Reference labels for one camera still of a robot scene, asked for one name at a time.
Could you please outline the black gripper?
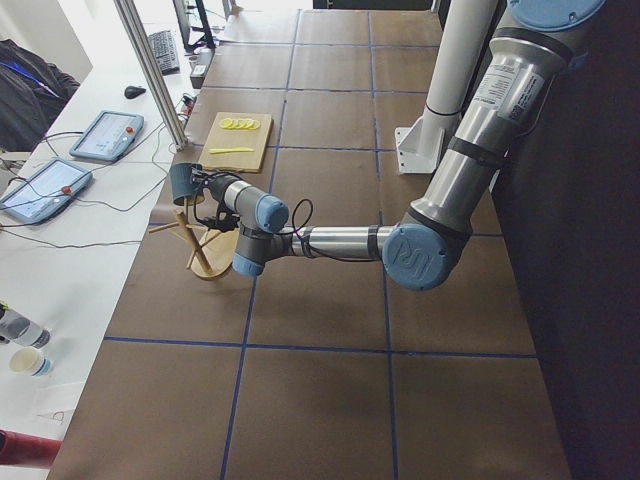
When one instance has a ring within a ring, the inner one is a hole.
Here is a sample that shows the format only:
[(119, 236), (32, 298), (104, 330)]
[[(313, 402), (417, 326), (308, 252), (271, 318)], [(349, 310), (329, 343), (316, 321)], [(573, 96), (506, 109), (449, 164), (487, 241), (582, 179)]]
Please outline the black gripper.
[(195, 193), (205, 196), (205, 192), (208, 191), (211, 197), (210, 204), (214, 203), (216, 206), (214, 215), (204, 217), (199, 216), (197, 207), (193, 206), (194, 218), (199, 224), (209, 230), (220, 232), (233, 231), (238, 227), (239, 215), (224, 200), (227, 189), (238, 180), (238, 175), (227, 171), (207, 173), (201, 169), (192, 169), (191, 184)]

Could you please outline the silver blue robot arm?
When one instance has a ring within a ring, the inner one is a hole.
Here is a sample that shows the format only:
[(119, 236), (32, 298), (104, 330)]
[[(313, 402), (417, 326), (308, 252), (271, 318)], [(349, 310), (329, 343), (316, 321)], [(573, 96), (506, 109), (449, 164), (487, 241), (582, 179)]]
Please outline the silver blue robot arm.
[(197, 164), (171, 172), (175, 195), (218, 204), (204, 225), (239, 234), (234, 270), (259, 276), (285, 256), (381, 261), (399, 285), (442, 284), (471, 235), (470, 219), (543, 89), (576, 63), (599, 1), (453, 1), (422, 115), (396, 132), (404, 173), (427, 173), (424, 195), (393, 226), (303, 227), (276, 196)]

